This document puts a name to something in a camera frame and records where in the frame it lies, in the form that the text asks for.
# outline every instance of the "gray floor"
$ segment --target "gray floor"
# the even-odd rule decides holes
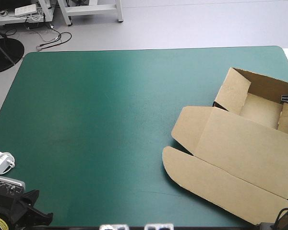
[[[270,45],[288,51],[288,0],[122,0],[122,4],[123,23],[114,14],[78,16],[71,27],[56,9],[55,29],[73,37],[47,51]],[[13,37],[23,42],[26,53],[43,43],[23,25],[17,28]],[[38,31],[46,40],[56,36],[45,28]],[[0,108],[19,66],[0,73]]]

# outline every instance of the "white cable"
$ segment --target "white cable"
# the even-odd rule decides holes
[[[12,168],[15,167],[15,158],[9,153],[9,152],[0,152],[0,161],[2,161],[2,159],[7,156],[9,158],[11,158],[12,160],[7,160],[6,162],[8,163],[8,167],[7,169],[5,169],[4,172],[0,173],[0,175],[6,174],[7,172],[9,172]]]

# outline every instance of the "cardboard box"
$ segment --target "cardboard box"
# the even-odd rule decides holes
[[[214,107],[184,107],[163,162],[182,187],[257,224],[288,207],[288,83],[230,68]]]

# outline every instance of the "white power adapter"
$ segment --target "white power adapter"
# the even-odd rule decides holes
[[[0,175],[15,167],[15,158],[9,152],[0,152]]]

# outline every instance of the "green tabletop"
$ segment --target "green tabletop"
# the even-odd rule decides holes
[[[162,164],[182,107],[211,106],[229,67],[288,81],[275,46],[30,53],[0,111],[7,176],[40,190],[53,226],[247,226]]]

